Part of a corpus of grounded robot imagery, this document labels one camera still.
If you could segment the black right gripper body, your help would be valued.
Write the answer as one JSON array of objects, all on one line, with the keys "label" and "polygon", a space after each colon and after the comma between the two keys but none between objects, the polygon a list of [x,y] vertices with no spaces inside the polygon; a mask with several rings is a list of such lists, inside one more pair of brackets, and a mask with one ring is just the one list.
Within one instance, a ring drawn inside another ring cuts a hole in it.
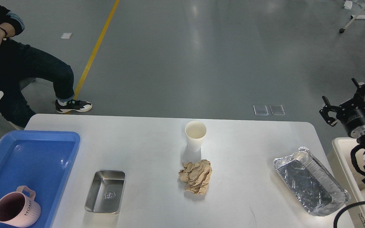
[{"label": "black right gripper body", "polygon": [[350,99],[341,104],[338,120],[343,124],[349,137],[359,138],[365,135],[365,101]]}]

